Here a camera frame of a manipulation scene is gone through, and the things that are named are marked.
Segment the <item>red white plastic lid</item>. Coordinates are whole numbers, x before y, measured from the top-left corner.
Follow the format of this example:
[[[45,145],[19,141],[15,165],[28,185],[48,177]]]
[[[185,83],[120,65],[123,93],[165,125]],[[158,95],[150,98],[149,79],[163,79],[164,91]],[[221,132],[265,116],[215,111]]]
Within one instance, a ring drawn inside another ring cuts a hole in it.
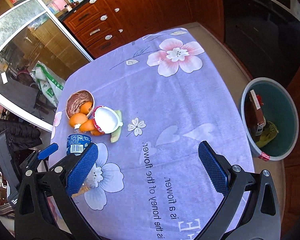
[[[97,129],[105,134],[115,132],[119,127],[123,126],[118,114],[109,107],[98,106],[93,111],[94,124]]]

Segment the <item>green corn husk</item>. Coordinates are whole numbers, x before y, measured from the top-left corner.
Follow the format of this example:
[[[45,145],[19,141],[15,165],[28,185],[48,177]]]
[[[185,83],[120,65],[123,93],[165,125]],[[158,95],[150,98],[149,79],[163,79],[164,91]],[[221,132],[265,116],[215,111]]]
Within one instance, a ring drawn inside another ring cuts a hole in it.
[[[263,131],[260,135],[254,136],[253,141],[258,148],[263,148],[268,143],[270,143],[275,137],[279,134],[279,130],[277,129],[276,125],[268,121],[263,128]]]

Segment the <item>brown coconut shell bowl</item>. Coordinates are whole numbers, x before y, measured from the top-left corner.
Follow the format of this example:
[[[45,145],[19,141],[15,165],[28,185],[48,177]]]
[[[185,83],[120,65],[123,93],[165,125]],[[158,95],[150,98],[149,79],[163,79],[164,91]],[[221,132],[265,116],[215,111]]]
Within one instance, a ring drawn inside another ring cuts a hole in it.
[[[93,95],[87,90],[79,90],[71,94],[65,104],[65,112],[68,119],[70,119],[72,115],[80,113],[80,106],[87,101],[91,101],[93,103],[93,107],[90,113],[87,115],[87,117],[89,117],[91,116],[95,107],[95,100]]]

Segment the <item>black built-in oven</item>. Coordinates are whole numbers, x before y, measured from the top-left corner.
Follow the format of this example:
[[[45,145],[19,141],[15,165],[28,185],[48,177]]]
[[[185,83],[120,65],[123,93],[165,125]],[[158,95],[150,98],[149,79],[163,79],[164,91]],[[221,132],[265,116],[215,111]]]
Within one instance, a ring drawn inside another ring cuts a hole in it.
[[[287,87],[300,67],[297,0],[223,0],[225,44],[253,78]]]

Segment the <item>glass sliding door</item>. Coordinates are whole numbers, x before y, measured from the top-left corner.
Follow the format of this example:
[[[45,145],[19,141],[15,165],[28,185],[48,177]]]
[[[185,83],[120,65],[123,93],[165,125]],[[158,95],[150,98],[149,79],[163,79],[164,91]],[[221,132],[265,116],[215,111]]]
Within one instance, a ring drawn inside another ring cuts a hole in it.
[[[52,131],[56,107],[30,75],[40,61],[66,80],[91,57],[60,22],[68,0],[0,0],[0,105]]]

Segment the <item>orange peel piece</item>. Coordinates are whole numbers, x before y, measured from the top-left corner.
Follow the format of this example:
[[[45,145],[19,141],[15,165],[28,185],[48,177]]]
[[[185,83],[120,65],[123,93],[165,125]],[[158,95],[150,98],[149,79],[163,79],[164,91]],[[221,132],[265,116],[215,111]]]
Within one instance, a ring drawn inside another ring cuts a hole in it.
[[[87,101],[80,106],[80,113],[88,115],[93,107],[93,103],[91,101]]]
[[[96,128],[94,121],[89,119],[81,126],[79,127],[80,132],[90,132],[91,135],[93,136],[101,136],[104,135],[104,132],[101,132],[99,129]]]
[[[76,114],[72,115],[71,118],[69,119],[69,125],[72,128],[77,129],[86,121],[88,121],[88,117],[85,114],[76,113]]]

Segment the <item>wooden kitchen cabinets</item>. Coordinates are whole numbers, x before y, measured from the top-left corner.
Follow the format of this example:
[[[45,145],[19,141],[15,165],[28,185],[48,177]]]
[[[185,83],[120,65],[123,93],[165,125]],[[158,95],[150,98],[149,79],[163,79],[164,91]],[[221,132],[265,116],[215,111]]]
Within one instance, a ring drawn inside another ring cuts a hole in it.
[[[196,22],[221,42],[244,73],[253,78],[225,44],[223,0],[83,0],[61,21],[94,58],[143,35]],[[300,120],[300,67],[285,88],[295,101]],[[300,132],[285,165],[300,165]]]

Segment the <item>purple floral tablecloth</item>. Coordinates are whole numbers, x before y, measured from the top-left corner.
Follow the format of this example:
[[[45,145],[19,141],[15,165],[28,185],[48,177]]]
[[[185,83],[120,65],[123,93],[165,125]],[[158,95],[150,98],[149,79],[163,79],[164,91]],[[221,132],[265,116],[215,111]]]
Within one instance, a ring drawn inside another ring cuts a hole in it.
[[[92,137],[99,157],[79,210],[109,239],[194,239],[219,206],[200,158],[207,141],[232,165],[254,170],[241,117],[205,49],[184,28],[144,36],[80,68],[66,81],[52,141],[66,155],[65,104],[79,90],[122,113],[117,142]]]

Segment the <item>red snack bag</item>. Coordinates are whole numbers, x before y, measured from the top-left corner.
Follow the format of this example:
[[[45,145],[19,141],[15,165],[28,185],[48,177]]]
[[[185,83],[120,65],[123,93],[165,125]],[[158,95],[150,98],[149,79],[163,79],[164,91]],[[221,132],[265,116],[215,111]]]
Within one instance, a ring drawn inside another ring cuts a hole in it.
[[[256,94],[256,97],[257,97],[257,100],[258,100],[259,105],[260,105],[260,106],[263,106],[264,103],[263,103],[263,101],[262,101],[262,97],[261,97],[260,95],[258,95],[258,94]]]

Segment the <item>green white rice sack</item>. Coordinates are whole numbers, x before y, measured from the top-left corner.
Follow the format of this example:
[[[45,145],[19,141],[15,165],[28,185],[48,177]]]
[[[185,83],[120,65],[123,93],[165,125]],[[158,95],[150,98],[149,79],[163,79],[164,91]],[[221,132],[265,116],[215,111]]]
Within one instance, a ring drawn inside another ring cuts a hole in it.
[[[48,101],[57,108],[65,80],[40,61],[35,64],[30,75]]]

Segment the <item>clear plastic bottle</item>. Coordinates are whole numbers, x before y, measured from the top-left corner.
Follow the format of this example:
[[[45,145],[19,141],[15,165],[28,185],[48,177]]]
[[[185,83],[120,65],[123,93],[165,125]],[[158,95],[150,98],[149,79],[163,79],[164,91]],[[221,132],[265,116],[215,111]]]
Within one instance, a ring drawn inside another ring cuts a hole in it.
[[[77,194],[98,158],[98,146],[85,134],[71,134],[67,138],[65,190]]]

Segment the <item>brown cardboard box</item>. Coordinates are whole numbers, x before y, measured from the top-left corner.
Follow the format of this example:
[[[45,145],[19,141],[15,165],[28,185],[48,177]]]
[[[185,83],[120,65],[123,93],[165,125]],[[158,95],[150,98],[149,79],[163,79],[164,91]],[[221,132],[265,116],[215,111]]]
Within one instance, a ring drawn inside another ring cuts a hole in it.
[[[247,93],[244,103],[245,122],[252,137],[259,137],[266,124],[257,94],[252,89]]]

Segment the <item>grey teal trash bin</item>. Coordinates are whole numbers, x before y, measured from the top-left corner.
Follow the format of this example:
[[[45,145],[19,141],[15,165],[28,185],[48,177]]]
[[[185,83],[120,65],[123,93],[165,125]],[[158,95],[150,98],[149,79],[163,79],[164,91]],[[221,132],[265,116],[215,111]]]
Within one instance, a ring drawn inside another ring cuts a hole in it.
[[[250,101],[248,93],[251,90],[262,99],[260,107],[265,120],[274,123],[279,130],[278,135],[263,148],[253,141],[246,122],[244,107]],[[250,81],[241,95],[239,114],[253,157],[264,161],[280,161],[289,156],[298,139],[299,119],[293,99],[282,85],[266,77]]]

